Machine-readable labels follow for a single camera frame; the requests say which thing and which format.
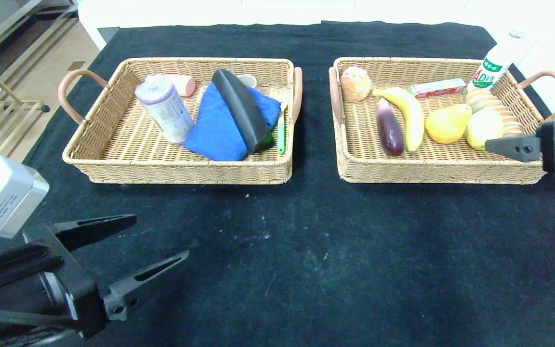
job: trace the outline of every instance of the bread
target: bread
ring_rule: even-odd
[[[472,113],[478,112],[483,108],[491,108],[498,112],[502,117],[502,125],[504,126],[503,137],[524,134],[522,125],[517,120],[517,116],[489,91],[481,88],[474,88],[466,95],[465,103],[472,108]]]

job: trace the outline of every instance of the yellow pear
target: yellow pear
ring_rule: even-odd
[[[440,108],[427,117],[425,129],[432,140],[453,143],[462,137],[471,116],[472,108],[466,104]]]
[[[475,112],[466,128],[466,140],[474,149],[485,151],[485,141],[501,138],[504,134],[502,117],[491,108]]]

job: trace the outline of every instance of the purple eggplant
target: purple eggplant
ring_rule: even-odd
[[[385,152],[390,156],[399,156],[404,152],[404,134],[401,132],[395,114],[391,110],[391,105],[383,97],[376,106],[376,125],[378,126],[378,136]]]

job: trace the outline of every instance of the blue cloth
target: blue cloth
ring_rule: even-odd
[[[267,128],[273,129],[280,113],[279,101],[254,88],[247,89],[260,108]],[[183,147],[218,161],[242,160],[247,154],[247,147],[233,116],[213,83],[209,84],[202,96],[196,126],[187,134]]]

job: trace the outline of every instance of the black tablecloth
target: black tablecloth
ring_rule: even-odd
[[[119,30],[91,64],[106,79],[130,57],[280,57],[303,69],[304,102],[293,178],[274,187],[92,184],[61,160],[76,125],[56,112],[25,161],[51,184],[29,224],[137,214],[134,228],[74,252],[101,290],[192,254],[185,274],[86,345],[555,346],[555,175],[529,186],[337,175],[335,58],[482,59],[493,44],[457,24]],[[82,79],[69,100],[84,114],[98,94]]]

